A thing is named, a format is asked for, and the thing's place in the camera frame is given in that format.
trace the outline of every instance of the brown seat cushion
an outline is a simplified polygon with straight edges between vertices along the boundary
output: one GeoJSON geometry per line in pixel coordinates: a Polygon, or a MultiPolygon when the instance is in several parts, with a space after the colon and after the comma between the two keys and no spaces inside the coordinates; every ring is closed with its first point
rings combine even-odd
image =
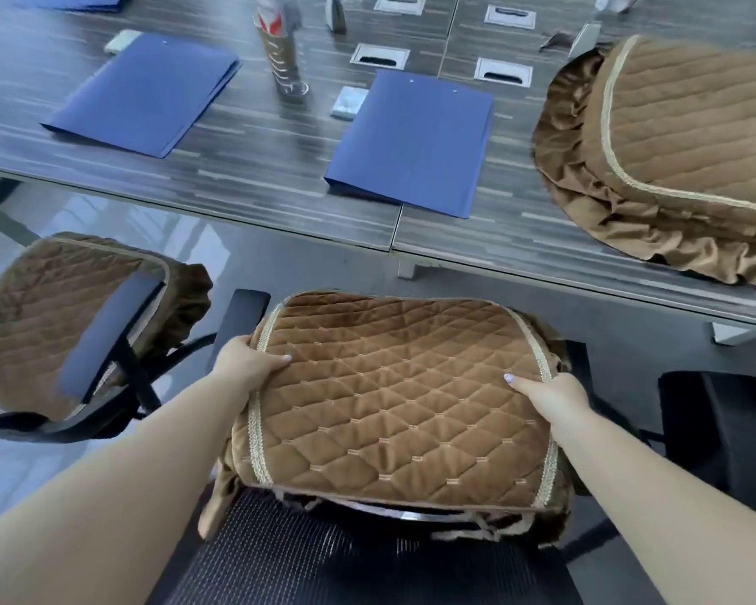
{"type": "Polygon", "coordinates": [[[420,508],[565,510],[549,425],[503,377],[556,373],[527,317],[475,299],[312,291],[276,307],[252,345],[293,361],[233,426],[219,496],[234,478],[420,508]]]}
{"type": "MultiPolygon", "coordinates": [[[[61,420],[78,406],[55,382],[64,359],[113,291],[143,270],[165,281],[155,304],[132,328],[139,356],[182,342],[210,307],[202,265],[128,247],[113,239],[60,233],[26,249],[0,276],[0,409],[61,420]]],[[[103,386],[117,382],[118,376],[103,386]]]]}

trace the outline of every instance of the person's left arm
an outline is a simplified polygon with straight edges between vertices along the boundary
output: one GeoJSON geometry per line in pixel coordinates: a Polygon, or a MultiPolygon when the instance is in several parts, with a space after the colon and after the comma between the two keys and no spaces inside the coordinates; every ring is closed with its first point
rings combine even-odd
{"type": "Polygon", "coordinates": [[[249,392],[289,361],[233,339],[130,436],[0,516],[0,605],[144,603],[249,392]]]}

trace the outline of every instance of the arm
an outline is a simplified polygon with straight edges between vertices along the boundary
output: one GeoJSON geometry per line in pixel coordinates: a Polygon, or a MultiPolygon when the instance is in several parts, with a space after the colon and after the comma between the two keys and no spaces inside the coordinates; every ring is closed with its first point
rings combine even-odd
{"type": "Polygon", "coordinates": [[[669,605],[756,603],[756,513],[588,406],[569,374],[505,376],[554,439],[669,605]]]}
{"type": "Polygon", "coordinates": [[[232,339],[210,375],[0,516],[0,603],[144,603],[249,392],[289,360],[232,339]]]}

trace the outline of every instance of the gray floor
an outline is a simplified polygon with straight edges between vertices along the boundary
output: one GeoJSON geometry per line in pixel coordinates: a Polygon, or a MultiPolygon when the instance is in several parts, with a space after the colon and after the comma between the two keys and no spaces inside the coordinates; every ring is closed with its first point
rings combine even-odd
{"type": "MultiPolygon", "coordinates": [[[[675,369],[723,369],[756,375],[756,341],[735,348],[710,342],[698,319],[490,278],[427,269],[415,281],[395,277],[397,263],[380,255],[289,237],[251,227],[211,223],[98,197],[23,185],[3,205],[39,234],[62,230],[113,237],[187,262],[203,263],[215,282],[213,307],[194,332],[218,325],[240,287],[283,298],[312,288],[369,294],[472,296],[492,299],[544,317],[565,336],[585,342],[594,386],[640,427],[659,430],[656,380],[675,369]]],[[[19,248],[0,237],[0,272],[19,248]]],[[[157,383],[171,397],[204,373],[196,355],[157,383]]],[[[95,444],[24,445],[0,441],[0,512],[90,452],[95,444]]],[[[601,511],[577,499],[570,534],[591,526],[601,511]]],[[[572,565],[587,603],[661,603],[626,544],[617,539],[572,565]]]]}

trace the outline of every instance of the conference table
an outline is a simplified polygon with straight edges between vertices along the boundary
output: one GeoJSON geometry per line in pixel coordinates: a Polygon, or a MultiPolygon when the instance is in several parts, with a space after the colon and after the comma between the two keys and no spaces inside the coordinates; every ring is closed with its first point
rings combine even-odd
{"type": "MultiPolygon", "coordinates": [[[[534,168],[530,137],[546,88],[567,61],[565,49],[538,48],[544,33],[581,29],[593,0],[425,0],[421,16],[343,0],[347,32],[336,35],[325,26],[325,0],[300,1],[304,100],[278,96],[252,26],[252,0],[128,0],[115,14],[0,0],[0,175],[756,330],[756,287],[690,276],[596,242],[552,201],[534,168]],[[485,23],[488,4],[534,10],[535,29],[485,23]],[[242,60],[164,159],[39,124],[110,59],[103,47],[121,29],[223,46],[242,60]],[[359,43],[408,49],[405,71],[493,94],[493,131],[470,218],[329,191],[323,174],[348,128],[331,107],[344,85],[369,87],[375,76],[376,68],[350,62],[359,43]],[[474,80],[480,57],[531,66],[531,86],[474,80]]],[[[601,20],[601,40],[646,33],[756,47],[756,0],[647,0],[601,20]]],[[[0,232],[23,244],[34,238],[1,210],[0,232]]]]}

